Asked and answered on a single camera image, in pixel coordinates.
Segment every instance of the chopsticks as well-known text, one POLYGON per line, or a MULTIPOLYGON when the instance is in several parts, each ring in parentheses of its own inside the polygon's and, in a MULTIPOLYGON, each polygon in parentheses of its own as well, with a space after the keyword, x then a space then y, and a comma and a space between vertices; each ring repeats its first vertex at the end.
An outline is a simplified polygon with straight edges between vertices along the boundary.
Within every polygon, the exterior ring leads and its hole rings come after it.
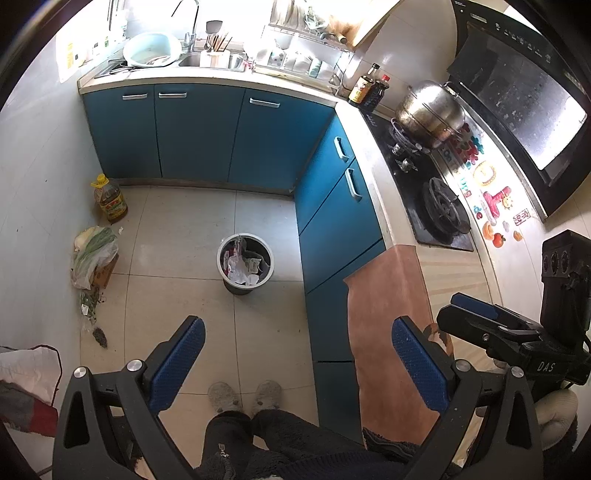
POLYGON ((223 43, 226 41, 226 37, 228 33, 226 32, 224 36, 221 35, 214 35, 211 41, 208 39, 207 44, 210 46, 210 51, 224 51, 227 49, 228 45, 232 41, 234 37, 230 37, 230 39, 226 42, 226 46, 222 48, 223 43))

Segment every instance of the stainless steel sink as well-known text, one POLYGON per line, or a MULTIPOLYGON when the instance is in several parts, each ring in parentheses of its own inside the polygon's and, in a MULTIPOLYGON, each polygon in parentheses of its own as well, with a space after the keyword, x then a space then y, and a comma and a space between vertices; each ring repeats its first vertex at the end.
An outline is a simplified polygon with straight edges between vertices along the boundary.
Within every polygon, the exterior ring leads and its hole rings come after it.
POLYGON ((201 53, 190 53, 184 59, 182 59, 179 63, 179 67, 199 67, 199 59, 201 58, 201 53))
MULTIPOLYGON (((178 63, 179 67, 199 67, 201 52, 189 53, 178 63)), ((207 67, 212 70, 229 70, 230 72, 244 72, 244 56, 240 53, 230 53, 230 61, 227 68, 207 67)))

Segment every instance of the cardboard box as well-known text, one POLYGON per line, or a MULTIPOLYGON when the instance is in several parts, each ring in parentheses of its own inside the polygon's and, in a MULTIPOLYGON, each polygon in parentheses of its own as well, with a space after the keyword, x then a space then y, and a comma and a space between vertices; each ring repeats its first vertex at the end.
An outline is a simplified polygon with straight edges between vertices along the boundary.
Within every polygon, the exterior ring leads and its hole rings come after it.
POLYGON ((109 279, 111 278, 111 274, 113 273, 113 269, 115 268, 115 264, 119 259, 119 254, 116 254, 107 265, 102 268, 98 268, 95 270, 95 278, 92 281, 93 286, 99 288, 107 288, 109 284, 109 279))

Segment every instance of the gray slipper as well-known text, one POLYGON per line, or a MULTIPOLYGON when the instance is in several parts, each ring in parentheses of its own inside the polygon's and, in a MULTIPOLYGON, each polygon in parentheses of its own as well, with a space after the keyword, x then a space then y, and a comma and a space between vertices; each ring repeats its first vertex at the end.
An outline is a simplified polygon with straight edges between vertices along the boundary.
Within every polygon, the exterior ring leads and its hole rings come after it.
POLYGON ((222 413, 224 411, 242 411, 240 397, 230 385, 225 382, 214 383, 207 391, 207 396, 213 409, 222 413))
POLYGON ((277 410, 281 407, 281 392, 283 389, 274 380, 266 380, 258 386, 255 393, 255 403, 252 406, 252 415, 261 410, 277 410))

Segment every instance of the utensil holder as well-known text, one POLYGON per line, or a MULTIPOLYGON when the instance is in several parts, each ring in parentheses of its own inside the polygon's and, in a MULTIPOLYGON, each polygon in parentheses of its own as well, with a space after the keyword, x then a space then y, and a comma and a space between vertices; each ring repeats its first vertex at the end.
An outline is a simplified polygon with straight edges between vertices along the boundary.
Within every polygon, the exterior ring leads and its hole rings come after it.
POLYGON ((213 69, 227 69, 228 63, 230 62, 230 51, 211 51, 201 52, 201 58, 199 60, 200 67, 209 67, 213 69))

